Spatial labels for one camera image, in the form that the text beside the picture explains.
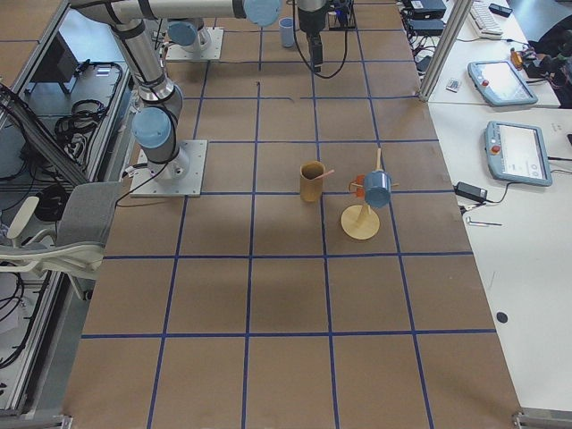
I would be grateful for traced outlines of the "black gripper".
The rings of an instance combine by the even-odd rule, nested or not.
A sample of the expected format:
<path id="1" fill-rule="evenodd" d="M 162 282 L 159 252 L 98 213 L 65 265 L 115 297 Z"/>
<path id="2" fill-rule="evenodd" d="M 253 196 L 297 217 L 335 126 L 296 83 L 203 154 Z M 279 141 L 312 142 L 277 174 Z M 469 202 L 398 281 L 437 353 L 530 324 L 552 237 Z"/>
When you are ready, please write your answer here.
<path id="1" fill-rule="evenodd" d="M 310 56 L 311 70 L 319 73 L 323 64 L 323 43 L 319 34 L 307 34 L 308 51 Z"/>

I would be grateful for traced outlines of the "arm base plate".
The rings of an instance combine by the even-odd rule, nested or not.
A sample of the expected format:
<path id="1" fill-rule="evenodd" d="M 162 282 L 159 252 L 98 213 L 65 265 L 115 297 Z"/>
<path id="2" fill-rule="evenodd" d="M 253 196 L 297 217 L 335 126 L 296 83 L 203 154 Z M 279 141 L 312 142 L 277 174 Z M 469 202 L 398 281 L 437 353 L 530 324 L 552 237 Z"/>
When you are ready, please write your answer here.
<path id="1" fill-rule="evenodd" d="M 201 195 L 208 141 L 181 140 L 178 155 L 166 165 L 149 163 L 142 149 L 139 163 L 147 166 L 133 173 L 130 191 L 135 198 L 160 198 Z"/>
<path id="2" fill-rule="evenodd" d="M 165 59 L 168 62 L 218 61 L 222 53 L 223 28 L 204 27 L 199 31 L 186 29 L 176 34 L 167 31 L 169 44 Z"/>

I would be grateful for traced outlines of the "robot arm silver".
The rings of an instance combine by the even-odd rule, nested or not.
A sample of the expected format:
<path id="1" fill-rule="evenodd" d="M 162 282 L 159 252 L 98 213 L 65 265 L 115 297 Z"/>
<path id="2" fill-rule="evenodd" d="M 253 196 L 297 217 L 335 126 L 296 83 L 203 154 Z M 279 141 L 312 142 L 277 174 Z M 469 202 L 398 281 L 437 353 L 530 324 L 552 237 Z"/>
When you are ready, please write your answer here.
<path id="1" fill-rule="evenodd" d="M 169 20 L 167 34 L 173 43 L 188 52 L 201 52 L 211 45 L 211 36 L 202 18 Z"/>
<path id="2" fill-rule="evenodd" d="M 168 77 L 147 33 L 146 21 L 166 19 L 187 28 L 180 46 L 198 42 L 205 18 L 245 19 L 258 27 L 274 24 L 281 1 L 72 1 L 71 8 L 86 18 L 106 24 L 114 34 L 137 84 L 143 108 L 135 114 L 132 133 L 147 157 L 153 179 L 178 180 L 188 174 L 189 156 L 177 141 L 182 109 L 180 88 Z"/>

